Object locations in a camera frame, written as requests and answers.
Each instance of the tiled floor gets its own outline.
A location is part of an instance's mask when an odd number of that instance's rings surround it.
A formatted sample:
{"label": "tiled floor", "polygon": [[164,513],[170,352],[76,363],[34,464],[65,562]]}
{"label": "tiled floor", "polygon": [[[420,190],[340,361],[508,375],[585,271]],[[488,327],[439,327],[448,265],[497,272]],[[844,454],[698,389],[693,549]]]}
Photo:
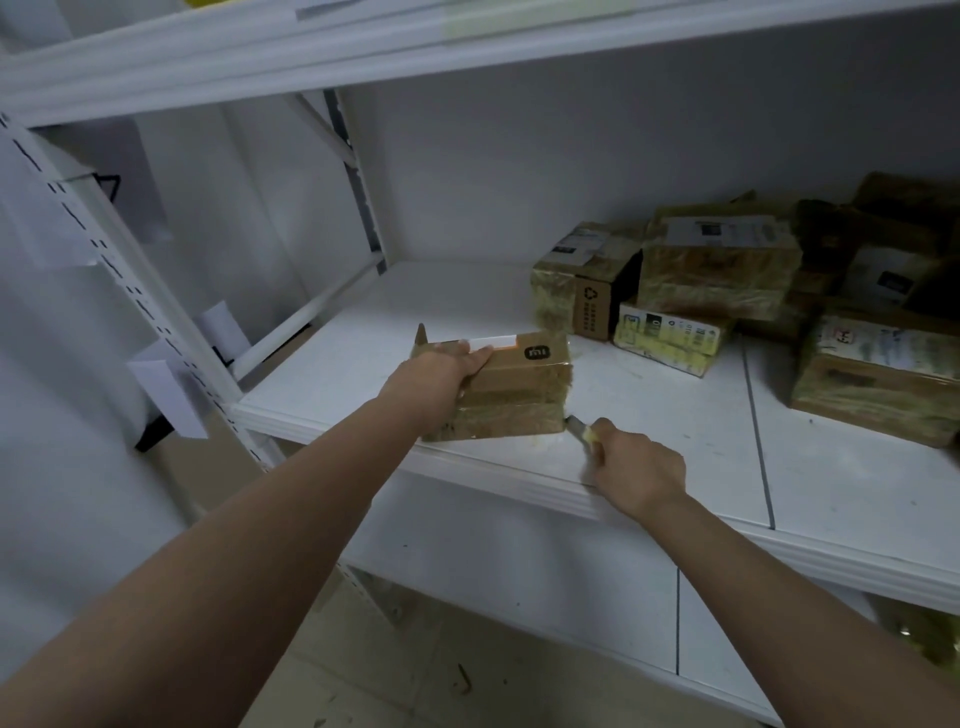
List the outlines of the tiled floor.
{"label": "tiled floor", "polygon": [[[218,420],[150,460],[205,509],[259,475]],[[630,667],[418,596],[399,628],[327,585],[244,728],[756,728]]]}

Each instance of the forearm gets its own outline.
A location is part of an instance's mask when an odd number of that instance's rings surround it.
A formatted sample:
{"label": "forearm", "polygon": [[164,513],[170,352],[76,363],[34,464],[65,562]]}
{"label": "forearm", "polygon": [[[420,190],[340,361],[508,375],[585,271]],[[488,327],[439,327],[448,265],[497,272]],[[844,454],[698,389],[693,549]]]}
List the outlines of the forearm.
{"label": "forearm", "polygon": [[48,643],[0,689],[0,723],[236,725],[417,436],[365,404]]}
{"label": "forearm", "polygon": [[960,715],[934,667],[692,497],[644,521],[787,726],[933,726]]}

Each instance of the knife blade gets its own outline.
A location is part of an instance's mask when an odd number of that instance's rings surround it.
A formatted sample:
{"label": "knife blade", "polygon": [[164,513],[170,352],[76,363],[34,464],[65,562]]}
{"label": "knife blade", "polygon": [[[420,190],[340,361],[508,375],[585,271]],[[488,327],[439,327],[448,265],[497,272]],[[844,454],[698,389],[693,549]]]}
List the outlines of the knife blade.
{"label": "knife blade", "polygon": [[587,451],[596,461],[599,464],[603,464],[603,446],[600,444],[599,438],[593,432],[590,425],[587,425],[583,420],[573,415],[568,416],[566,420],[564,420],[564,423],[566,424],[566,429],[587,447]]}

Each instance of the cardboard box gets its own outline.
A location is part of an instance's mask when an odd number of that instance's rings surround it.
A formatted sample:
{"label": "cardboard box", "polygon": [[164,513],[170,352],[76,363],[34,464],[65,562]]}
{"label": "cardboard box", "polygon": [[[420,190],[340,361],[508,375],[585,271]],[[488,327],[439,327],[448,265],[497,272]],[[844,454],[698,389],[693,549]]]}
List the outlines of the cardboard box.
{"label": "cardboard box", "polygon": [[790,406],[942,448],[960,430],[960,328],[897,312],[828,311]]}
{"label": "cardboard box", "polygon": [[[637,305],[655,311],[770,321],[800,268],[790,225],[772,214],[710,214],[757,204],[659,210],[643,244]],[[702,209],[705,212],[676,215]]]}
{"label": "cardboard box", "polygon": [[[423,324],[411,356],[456,341],[427,342]],[[495,346],[487,365],[464,385],[448,422],[424,442],[542,435],[564,431],[564,404],[573,382],[566,335],[534,331],[495,339],[474,339],[472,350]]]}
{"label": "cardboard box", "polygon": [[732,327],[730,318],[700,316],[694,320],[623,303],[613,343],[624,351],[703,376]]}
{"label": "cardboard box", "polygon": [[743,319],[737,323],[736,327],[740,333],[748,336],[799,347],[824,309],[837,301],[831,296],[816,296],[791,290],[783,299],[776,319],[773,321]]}
{"label": "cardboard box", "polygon": [[960,255],[960,182],[931,182],[871,172],[853,206],[883,218],[928,228],[940,255]]}
{"label": "cardboard box", "polygon": [[939,266],[936,231],[849,205],[800,200],[794,230],[804,249],[799,282],[813,281],[804,271],[846,272],[839,295],[878,309],[904,305]]}
{"label": "cardboard box", "polygon": [[537,325],[608,341],[617,307],[636,293],[641,245],[628,229],[578,225],[534,265]]}

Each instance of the wrapped box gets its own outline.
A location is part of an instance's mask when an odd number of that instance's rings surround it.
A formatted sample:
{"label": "wrapped box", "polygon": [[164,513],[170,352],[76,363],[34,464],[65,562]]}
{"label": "wrapped box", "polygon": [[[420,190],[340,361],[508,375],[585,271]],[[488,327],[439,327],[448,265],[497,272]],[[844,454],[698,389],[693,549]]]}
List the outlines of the wrapped box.
{"label": "wrapped box", "polygon": [[829,302],[837,300],[830,296],[788,291],[773,321],[743,319],[736,325],[741,333],[782,344],[799,345],[823,313]]}
{"label": "wrapped box", "polygon": [[853,206],[933,230],[937,252],[960,255],[960,182],[930,182],[883,172],[867,175]]}
{"label": "wrapped box", "polygon": [[960,328],[901,312],[828,311],[790,406],[935,448],[960,430]]}
{"label": "wrapped box", "polygon": [[855,234],[858,214],[849,206],[800,200],[793,210],[793,232],[804,260],[791,291],[829,296],[836,293],[863,240]]}
{"label": "wrapped box", "polygon": [[[421,324],[411,355],[456,345],[456,341],[427,343]],[[488,345],[494,346],[490,361],[464,385],[453,417],[424,442],[564,431],[566,393],[573,382],[566,334],[534,331],[470,341],[472,350]]]}
{"label": "wrapped box", "polygon": [[732,326],[730,318],[691,319],[623,303],[613,343],[627,352],[703,376]]}
{"label": "wrapped box", "polygon": [[530,275],[537,325],[608,341],[621,302],[636,293],[639,235],[581,223]]}
{"label": "wrapped box", "polygon": [[637,304],[655,311],[775,319],[802,257],[789,223],[771,214],[673,214],[754,206],[659,211],[643,244]]}

